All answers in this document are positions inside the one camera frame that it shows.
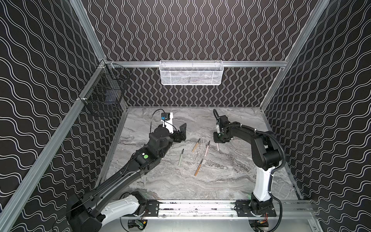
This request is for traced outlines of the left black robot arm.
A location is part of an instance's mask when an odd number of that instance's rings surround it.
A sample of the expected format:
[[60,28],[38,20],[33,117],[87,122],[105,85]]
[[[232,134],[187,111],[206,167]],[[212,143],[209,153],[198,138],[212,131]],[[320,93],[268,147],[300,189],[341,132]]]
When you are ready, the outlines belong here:
[[103,210],[127,186],[160,164],[173,143],[186,140],[186,123],[170,133],[159,125],[149,134],[149,141],[135,151],[129,161],[109,179],[83,195],[68,198],[66,219],[74,232],[97,232],[108,219]]

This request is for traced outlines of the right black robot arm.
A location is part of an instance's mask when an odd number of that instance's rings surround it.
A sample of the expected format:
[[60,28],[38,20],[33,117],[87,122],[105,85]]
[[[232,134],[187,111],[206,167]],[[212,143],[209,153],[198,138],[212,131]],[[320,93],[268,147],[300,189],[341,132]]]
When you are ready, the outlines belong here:
[[224,144],[233,138],[239,138],[251,146],[253,163],[257,167],[256,183],[251,199],[265,203],[272,199],[271,186],[274,173],[286,164],[284,150],[270,131],[260,131],[239,122],[230,122],[225,115],[213,110],[216,119],[214,142]]

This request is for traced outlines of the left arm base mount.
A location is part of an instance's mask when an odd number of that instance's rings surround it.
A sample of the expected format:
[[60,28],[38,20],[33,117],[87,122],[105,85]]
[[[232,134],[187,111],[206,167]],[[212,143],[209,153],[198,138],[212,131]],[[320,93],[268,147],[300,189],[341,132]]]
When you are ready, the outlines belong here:
[[141,203],[134,213],[123,214],[125,217],[157,217],[159,211],[159,201],[147,200]]

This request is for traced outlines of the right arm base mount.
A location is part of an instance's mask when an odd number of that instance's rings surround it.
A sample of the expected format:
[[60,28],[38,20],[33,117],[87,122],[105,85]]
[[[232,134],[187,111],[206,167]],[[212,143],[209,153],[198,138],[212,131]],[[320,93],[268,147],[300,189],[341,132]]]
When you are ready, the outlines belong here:
[[238,217],[276,217],[277,213],[272,200],[259,202],[257,200],[238,200],[233,208]]

